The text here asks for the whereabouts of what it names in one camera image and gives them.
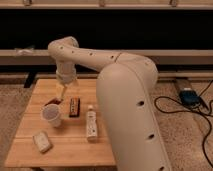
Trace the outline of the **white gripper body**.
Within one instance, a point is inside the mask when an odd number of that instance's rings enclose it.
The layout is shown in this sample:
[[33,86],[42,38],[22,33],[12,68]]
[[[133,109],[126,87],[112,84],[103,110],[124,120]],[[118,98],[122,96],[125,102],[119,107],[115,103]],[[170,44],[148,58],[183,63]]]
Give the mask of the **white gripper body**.
[[70,84],[76,80],[75,64],[72,62],[56,62],[56,78],[61,84]]

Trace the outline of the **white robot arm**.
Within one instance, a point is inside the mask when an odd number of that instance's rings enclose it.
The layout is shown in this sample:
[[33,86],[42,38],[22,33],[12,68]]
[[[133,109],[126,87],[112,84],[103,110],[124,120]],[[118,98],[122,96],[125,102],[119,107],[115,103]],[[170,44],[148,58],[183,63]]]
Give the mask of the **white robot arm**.
[[81,48],[73,37],[51,42],[48,53],[62,84],[75,80],[77,65],[99,72],[97,102],[118,171],[172,171],[150,100],[158,79],[150,58]]

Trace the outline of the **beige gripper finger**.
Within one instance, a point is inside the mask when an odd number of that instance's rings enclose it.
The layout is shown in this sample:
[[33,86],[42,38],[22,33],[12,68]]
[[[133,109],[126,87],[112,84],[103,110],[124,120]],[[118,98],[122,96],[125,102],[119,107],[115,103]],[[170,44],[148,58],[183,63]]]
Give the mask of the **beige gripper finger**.
[[60,100],[64,100],[64,96],[66,94],[67,89],[68,89],[68,85],[63,84],[62,90],[61,90],[61,93],[60,93]]

